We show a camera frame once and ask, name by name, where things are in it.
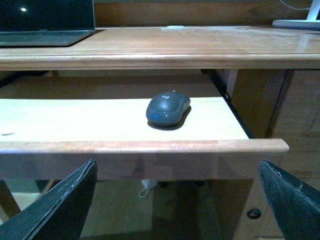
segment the white cable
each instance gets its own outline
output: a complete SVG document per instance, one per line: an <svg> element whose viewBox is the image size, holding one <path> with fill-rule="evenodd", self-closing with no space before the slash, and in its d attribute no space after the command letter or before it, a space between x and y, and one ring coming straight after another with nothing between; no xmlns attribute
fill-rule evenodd
<svg viewBox="0 0 320 240"><path fill-rule="evenodd" d="M148 198L148 188L143 188L140 192L139 192L139 197L142 199L147 199Z"/></svg>
<svg viewBox="0 0 320 240"><path fill-rule="evenodd" d="M310 10L310 7L303 7L303 8L298 8L298 7L294 7L294 6L290 6L288 4L286 4L283 0L279 0L283 5L287 6L288 8L300 11L300 10Z"/></svg>

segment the pull-out tray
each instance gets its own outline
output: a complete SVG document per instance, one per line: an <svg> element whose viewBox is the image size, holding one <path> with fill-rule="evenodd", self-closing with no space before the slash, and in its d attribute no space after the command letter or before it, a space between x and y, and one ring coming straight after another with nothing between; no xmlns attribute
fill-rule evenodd
<svg viewBox="0 0 320 240"><path fill-rule="evenodd" d="M147 124L156 93L191 98L178 129ZM0 179L62 179L88 159L99 179L253 179L281 139L248 139L206 75L24 77L0 89Z"/></svg>

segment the computer mouse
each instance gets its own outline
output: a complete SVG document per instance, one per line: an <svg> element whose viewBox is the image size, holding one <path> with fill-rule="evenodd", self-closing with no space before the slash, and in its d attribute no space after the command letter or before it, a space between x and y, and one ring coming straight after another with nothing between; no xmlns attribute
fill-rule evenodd
<svg viewBox="0 0 320 240"><path fill-rule="evenodd" d="M180 122L190 102L188 96L175 90L159 93L151 99L146 109L146 118L154 126L175 126Z"/></svg>

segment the wooden desk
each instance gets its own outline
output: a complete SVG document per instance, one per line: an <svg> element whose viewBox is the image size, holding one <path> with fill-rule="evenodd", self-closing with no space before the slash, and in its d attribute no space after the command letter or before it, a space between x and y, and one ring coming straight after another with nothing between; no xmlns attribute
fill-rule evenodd
<svg viewBox="0 0 320 240"><path fill-rule="evenodd" d="M319 32L250 26L105 28L69 47L0 49L0 70L3 71L234 68L320 69ZM276 139L230 140L213 136L206 141L198 138L131 143L4 140L0 169L5 170L1 176L54 178L59 172L64 175L70 171L79 158L94 156L104 163L105 175L101 175L104 179L253 179L257 177L255 171L261 158L280 163L288 151L288 146ZM128 159L128 153L134 153L134 159ZM174 156L175 161L169 161L168 155ZM61 162L66 161L66 156L71 159L67 167L63 167ZM106 161L106 156L113 161ZM199 156L206 160L197 161L195 167ZM24 171L21 163L35 159L38 160L33 168ZM8 165L12 163L20 166L17 173ZM48 164L59 171L48 170ZM248 239L248 236L256 239L255 231L260 223L268 222L271 215L257 181L247 199L237 225L236 240ZM266 214L255 222L248 222L247 211L256 207Z"/></svg>
<svg viewBox="0 0 320 240"><path fill-rule="evenodd" d="M0 70L318 69L319 44L308 30L115 27L69 47L1 48Z"/></svg>

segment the desk leg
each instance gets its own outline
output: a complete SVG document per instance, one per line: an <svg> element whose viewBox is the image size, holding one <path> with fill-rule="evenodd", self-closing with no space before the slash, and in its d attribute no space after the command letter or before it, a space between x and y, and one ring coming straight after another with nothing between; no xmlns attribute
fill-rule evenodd
<svg viewBox="0 0 320 240"><path fill-rule="evenodd" d="M21 210L4 180L0 180L0 219L6 222Z"/></svg>

